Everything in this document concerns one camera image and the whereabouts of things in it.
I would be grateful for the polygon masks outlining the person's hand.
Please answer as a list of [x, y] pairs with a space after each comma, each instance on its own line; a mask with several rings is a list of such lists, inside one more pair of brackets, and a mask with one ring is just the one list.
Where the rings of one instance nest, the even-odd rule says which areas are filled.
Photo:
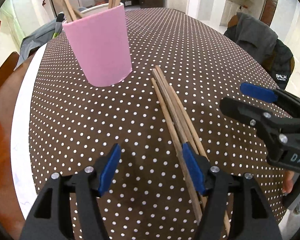
[[286, 170], [283, 175], [283, 186], [282, 186], [282, 192], [283, 193], [291, 193], [293, 189], [293, 177], [295, 172]]

